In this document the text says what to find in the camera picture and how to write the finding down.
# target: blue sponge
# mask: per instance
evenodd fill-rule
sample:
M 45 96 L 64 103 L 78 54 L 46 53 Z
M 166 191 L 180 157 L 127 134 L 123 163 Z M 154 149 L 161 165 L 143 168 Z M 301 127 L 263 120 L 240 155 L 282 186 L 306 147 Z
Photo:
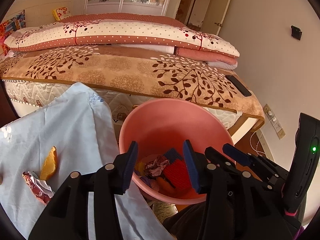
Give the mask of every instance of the blue sponge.
M 164 154 L 164 157 L 166 157 L 169 160 L 170 164 L 174 163 L 176 159 L 179 159 L 181 161 L 183 160 L 183 157 L 176 151 L 175 148 L 171 148 L 169 151 L 167 151 Z

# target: pink folded blanket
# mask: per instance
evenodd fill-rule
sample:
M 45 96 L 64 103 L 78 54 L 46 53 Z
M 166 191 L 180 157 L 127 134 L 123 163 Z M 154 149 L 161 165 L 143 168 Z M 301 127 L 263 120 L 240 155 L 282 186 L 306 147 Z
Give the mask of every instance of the pink folded blanket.
M 237 60 L 233 57 L 224 55 L 224 53 L 199 51 L 195 49 L 179 48 L 176 47 L 174 54 L 180 57 L 187 57 L 195 60 L 210 61 L 210 62 L 224 62 L 229 65 L 237 64 Z

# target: pillow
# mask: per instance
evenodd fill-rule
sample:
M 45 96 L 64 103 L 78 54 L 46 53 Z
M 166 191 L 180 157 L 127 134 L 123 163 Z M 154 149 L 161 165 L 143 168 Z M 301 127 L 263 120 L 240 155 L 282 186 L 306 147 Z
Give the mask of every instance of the pillow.
M 17 14 L 10 20 L 7 20 L 0 24 L 0 45 L 2 47 L 3 52 L 0 50 L 0 54 L 7 55 L 10 50 L 5 44 L 4 40 L 8 38 L 13 32 L 16 30 L 22 29 L 26 27 L 25 21 L 25 10 L 23 10 L 20 14 Z
M 68 18 L 71 16 L 71 13 L 70 13 L 68 7 L 61 7 L 61 8 L 55 9 L 52 11 L 52 13 L 53 13 L 54 18 L 57 21 L 60 21 L 62 19 L 65 19 L 65 18 Z

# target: mattress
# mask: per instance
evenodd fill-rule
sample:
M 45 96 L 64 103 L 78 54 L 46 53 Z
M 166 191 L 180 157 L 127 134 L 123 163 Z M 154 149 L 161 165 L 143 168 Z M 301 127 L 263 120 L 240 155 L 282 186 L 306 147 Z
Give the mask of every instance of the mattress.
M 42 107 L 61 96 L 71 85 L 59 83 L 29 82 L 24 80 L 3 80 L 10 100 L 30 106 Z M 153 97 L 130 95 L 107 89 L 93 89 L 109 105 L 114 123 L 122 125 L 135 106 L 153 100 Z M 216 116 L 229 129 L 235 124 L 242 112 L 237 113 L 204 107 Z

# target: pink bucket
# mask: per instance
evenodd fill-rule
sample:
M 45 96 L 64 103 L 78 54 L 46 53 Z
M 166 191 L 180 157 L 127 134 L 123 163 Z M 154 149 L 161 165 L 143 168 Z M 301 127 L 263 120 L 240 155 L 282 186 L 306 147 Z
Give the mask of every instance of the pink bucket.
M 128 115 L 120 131 L 119 148 L 120 153 L 125 153 L 130 143 L 136 141 L 139 162 L 149 155 L 163 155 L 171 148 L 182 155 L 182 144 L 186 139 L 199 153 L 212 146 L 223 154 L 225 143 L 233 145 L 227 129 L 204 108 L 179 99 L 162 98 L 143 103 Z M 176 197 L 166 196 L 151 189 L 135 173 L 132 179 L 141 193 L 151 200 L 189 205 L 206 198 L 205 194 L 198 195 L 193 189 Z

